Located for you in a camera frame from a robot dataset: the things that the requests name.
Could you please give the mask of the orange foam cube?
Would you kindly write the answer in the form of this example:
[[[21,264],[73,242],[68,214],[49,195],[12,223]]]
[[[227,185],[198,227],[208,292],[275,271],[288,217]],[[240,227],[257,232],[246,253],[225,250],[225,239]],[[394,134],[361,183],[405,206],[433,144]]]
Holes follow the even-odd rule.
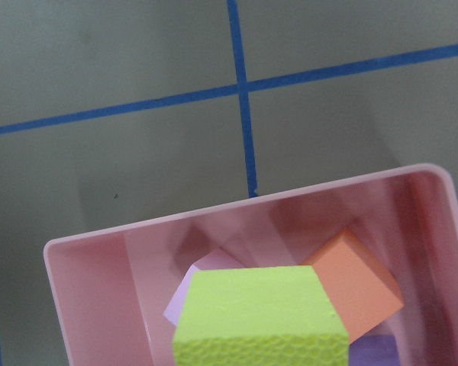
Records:
[[[344,324],[349,342],[401,310],[404,297],[394,275],[345,228],[301,262],[318,275]]]

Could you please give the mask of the yellow foam cube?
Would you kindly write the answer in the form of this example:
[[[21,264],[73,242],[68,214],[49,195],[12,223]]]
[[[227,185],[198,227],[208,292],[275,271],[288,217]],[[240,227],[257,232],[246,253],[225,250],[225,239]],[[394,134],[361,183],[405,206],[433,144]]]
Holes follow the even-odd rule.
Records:
[[[224,270],[205,284],[176,327],[177,365],[348,364],[348,332],[312,267]]]

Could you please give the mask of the purple foam cube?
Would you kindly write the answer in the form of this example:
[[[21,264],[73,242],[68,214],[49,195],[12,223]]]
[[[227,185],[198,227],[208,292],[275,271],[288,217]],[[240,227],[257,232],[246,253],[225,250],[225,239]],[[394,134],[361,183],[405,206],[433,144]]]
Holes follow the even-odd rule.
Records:
[[[393,335],[366,335],[349,348],[349,366],[399,366],[401,364]]]

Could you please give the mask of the pink foam cube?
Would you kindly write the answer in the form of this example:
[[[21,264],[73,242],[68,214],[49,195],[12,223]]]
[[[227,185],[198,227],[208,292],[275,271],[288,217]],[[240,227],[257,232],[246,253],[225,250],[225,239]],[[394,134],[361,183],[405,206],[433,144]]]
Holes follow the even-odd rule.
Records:
[[[163,315],[171,324],[178,327],[180,320],[185,316],[188,303],[191,303],[192,298],[201,294],[207,287],[205,284],[207,275],[211,275],[213,272],[242,268],[245,268],[245,265],[223,249],[209,252],[189,266],[166,305]]]

